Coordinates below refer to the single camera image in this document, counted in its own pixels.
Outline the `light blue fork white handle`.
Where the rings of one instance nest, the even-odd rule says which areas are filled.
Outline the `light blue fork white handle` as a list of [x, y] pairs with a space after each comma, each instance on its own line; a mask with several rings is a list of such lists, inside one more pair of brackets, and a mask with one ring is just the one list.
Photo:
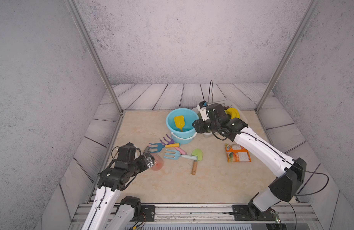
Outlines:
[[170, 160], [178, 160], [179, 158], [186, 158], [189, 160], [195, 160], [196, 157], [192, 156], [192, 155], [182, 155], [180, 154], [179, 151], [177, 150], [171, 150], [171, 149], [167, 149], [166, 152], [164, 153], [163, 157], [165, 159], [170, 159]]

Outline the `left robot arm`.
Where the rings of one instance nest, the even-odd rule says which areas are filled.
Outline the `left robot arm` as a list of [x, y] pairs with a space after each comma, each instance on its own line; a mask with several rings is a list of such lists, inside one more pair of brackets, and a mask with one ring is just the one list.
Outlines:
[[148, 213], [154, 211], [155, 207], [147, 206], [145, 211], [137, 197], [126, 196], [115, 208], [121, 192], [128, 188], [136, 176], [155, 166], [150, 147], [141, 152], [133, 143], [127, 143], [116, 149], [117, 156], [98, 174], [95, 198], [82, 226], [83, 230], [136, 230], [148, 220], [153, 220]]

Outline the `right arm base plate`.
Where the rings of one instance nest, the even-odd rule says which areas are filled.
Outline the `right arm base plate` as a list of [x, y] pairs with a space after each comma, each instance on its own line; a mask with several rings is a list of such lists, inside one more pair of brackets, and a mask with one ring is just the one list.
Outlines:
[[277, 217], [273, 209], [260, 211], [255, 206], [233, 205], [232, 212], [229, 215], [234, 217], [235, 221], [277, 221]]

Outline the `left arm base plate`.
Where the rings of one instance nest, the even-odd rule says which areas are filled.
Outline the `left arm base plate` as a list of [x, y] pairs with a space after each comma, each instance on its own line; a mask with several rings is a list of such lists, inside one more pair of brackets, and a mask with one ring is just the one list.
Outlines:
[[153, 222], [155, 219], [155, 205], [141, 205], [135, 208], [133, 222]]

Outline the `green shovel wooden handle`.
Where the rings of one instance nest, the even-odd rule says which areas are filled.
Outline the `green shovel wooden handle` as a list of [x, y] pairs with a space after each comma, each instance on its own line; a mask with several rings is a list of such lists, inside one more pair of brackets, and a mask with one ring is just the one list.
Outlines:
[[196, 159], [194, 160], [192, 172], [191, 172], [192, 175], [195, 175], [196, 171], [197, 171], [198, 162], [201, 161], [203, 158], [203, 152], [201, 149], [195, 149], [192, 151], [191, 155], [196, 157]]

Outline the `yellow shovel blue-tipped handle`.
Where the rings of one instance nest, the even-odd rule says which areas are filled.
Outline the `yellow shovel blue-tipped handle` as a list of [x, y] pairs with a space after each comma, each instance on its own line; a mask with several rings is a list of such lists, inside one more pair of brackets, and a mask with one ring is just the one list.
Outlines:
[[185, 119], [184, 116], [176, 116], [174, 117], [175, 126], [183, 132], [183, 128], [185, 127]]

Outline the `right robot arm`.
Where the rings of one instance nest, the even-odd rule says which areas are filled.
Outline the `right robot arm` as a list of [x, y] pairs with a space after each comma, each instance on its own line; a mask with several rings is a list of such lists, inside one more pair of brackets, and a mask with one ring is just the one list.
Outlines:
[[289, 202], [304, 182], [306, 162], [280, 152], [258, 136], [243, 120], [227, 114], [220, 103], [202, 101], [197, 110], [201, 118], [193, 122], [197, 133], [219, 134], [241, 145], [261, 160], [276, 176], [263, 192], [248, 203], [248, 212], [257, 219], [271, 206], [281, 201]]

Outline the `teal fork yellow handle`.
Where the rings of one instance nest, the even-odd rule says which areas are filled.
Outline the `teal fork yellow handle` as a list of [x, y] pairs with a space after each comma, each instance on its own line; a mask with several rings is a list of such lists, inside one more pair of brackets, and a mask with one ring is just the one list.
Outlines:
[[163, 145], [162, 143], [150, 143], [150, 148], [149, 152], [150, 153], [158, 153], [160, 152], [163, 148], [173, 148], [173, 145]]

